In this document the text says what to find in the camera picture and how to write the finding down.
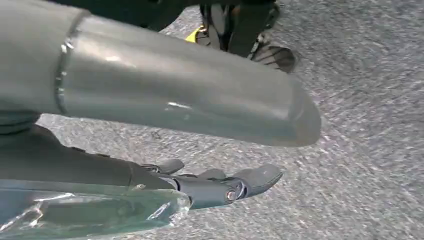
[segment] gray pavement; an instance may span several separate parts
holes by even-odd
[[[284,169],[266,194],[193,211],[176,227],[126,239],[424,239],[424,2],[281,6],[273,36],[297,51],[293,74],[322,111],[316,145],[278,148],[116,122],[40,120],[65,145],[138,163],[180,158],[187,173],[263,163]],[[164,33],[183,38],[198,18],[189,9]],[[160,139],[152,137],[157,131]]]

